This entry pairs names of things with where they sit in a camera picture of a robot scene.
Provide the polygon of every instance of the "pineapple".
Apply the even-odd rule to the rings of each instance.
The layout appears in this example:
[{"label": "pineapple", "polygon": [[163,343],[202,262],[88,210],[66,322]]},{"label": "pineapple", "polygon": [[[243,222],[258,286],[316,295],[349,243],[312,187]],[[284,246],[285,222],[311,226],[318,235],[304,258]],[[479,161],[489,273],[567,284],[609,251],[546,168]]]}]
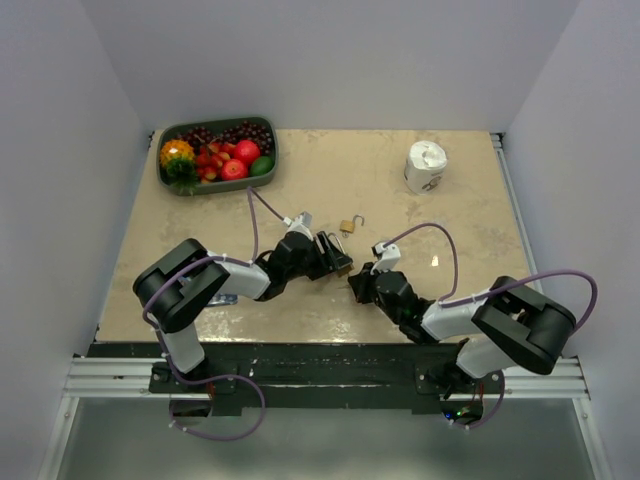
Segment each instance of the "pineapple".
[{"label": "pineapple", "polygon": [[193,193],[198,184],[196,156],[184,140],[169,140],[160,150],[160,166],[167,172],[171,185]]},{"label": "pineapple", "polygon": [[196,155],[191,145],[184,140],[169,140],[160,150],[160,165],[162,168],[167,168],[169,162],[178,158],[195,162]]}]

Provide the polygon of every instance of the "table surface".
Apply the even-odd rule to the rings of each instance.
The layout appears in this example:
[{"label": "table surface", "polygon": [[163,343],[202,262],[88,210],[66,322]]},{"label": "table surface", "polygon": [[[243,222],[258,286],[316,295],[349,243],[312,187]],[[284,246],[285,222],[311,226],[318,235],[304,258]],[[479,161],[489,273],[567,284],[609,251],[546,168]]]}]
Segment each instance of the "table surface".
[{"label": "table surface", "polygon": [[[149,150],[116,266],[98,341],[155,341],[142,322],[131,286],[149,265],[188,237],[231,257],[251,256],[253,235],[246,192],[177,197],[156,178],[159,131]],[[456,242],[460,281],[456,297],[487,288],[500,275],[520,278],[528,268],[491,138],[486,132],[279,130],[279,170],[260,194],[281,214],[306,210],[312,231],[338,232],[360,214],[365,225],[342,240],[354,272],[372,261],[371,246],[425,221],[444,225]],[[415,195],[405,185],[404,161],[418,140],[442,146],[449,164],[440,185]],[[273,248],[285,226],[259,202],[259,252]],[[422,229],[398,242],[414,291],[433,299],[451,288],[452,256],[444,235]],[[196,321],[203,341],[403,342],[376,307],[359,305],[346,277],[290,282],[266,302],[205,309]]]}]

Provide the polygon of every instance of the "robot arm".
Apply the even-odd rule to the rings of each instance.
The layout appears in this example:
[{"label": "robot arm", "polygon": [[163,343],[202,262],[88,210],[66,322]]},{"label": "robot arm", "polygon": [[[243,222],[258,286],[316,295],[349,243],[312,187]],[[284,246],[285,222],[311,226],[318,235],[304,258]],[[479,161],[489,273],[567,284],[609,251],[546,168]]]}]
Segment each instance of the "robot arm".
[{"label": "robot arm", "polygon": [[455,365],[430,372],[431,380],[450,389],[514,365],[547,375],[576,326],[571,312],[526,286],[474,300],[480,293],[514,283],[511,277],[499,277],[465,304],[448,307],[426,300],[414,293],[402,272],[392,271],[400,259],[395,244],[377,244],[373,253],[377,262],[349,277],[356,301],[373,302],[418,344],[484,334],[461,342]]},{"label": "robot arm", "polygon": [[[156,300],[151,314],[157,322],[176,368],[190,380],[209,375],[204,350],[195,327],[197,315],[212,298],[240,295],[267,301],[280,295],[287,282],[302,276],[316,280],[331,273],[346,273],[353,260],[338,250],[324,232],[313,236],[311,215],[304,212],[287,222],[284,238],[255,263],[212,261],[194,268],[188,278],[175,282]],[[187,239],[143,272],[133,291],[144,306],[177,272],[207,256],[197,240]]]}]

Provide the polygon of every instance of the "brass padlock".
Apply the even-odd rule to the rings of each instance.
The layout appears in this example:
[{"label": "brass padlock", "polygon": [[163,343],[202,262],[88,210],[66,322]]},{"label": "brass padlock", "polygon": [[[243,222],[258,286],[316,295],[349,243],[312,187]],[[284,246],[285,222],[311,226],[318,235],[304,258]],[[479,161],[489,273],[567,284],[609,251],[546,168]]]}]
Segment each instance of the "brass padlock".
[{"label": "brass padlock", "polygon": [[364,217],[362,215],[354,215],[353,220],[343,220],[340,222],[340,231],[344,238],[347,238],[350,233],[353,233],[356,230],[356,218],[361,219],[361,225],[364,226]]}]

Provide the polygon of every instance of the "white paper roll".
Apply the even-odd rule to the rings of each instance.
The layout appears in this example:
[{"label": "white paper roll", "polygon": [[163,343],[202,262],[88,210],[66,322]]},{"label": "white paper roll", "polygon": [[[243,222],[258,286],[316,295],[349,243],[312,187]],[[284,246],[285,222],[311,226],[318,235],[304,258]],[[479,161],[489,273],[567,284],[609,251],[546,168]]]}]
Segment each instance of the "white paper roll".
[{"label": "white paper roll", "polygon": [[447,154],[434,142],[422,140],[411,146],[404,179],[413,193],[424,195],[438,186],[447,166]]}]

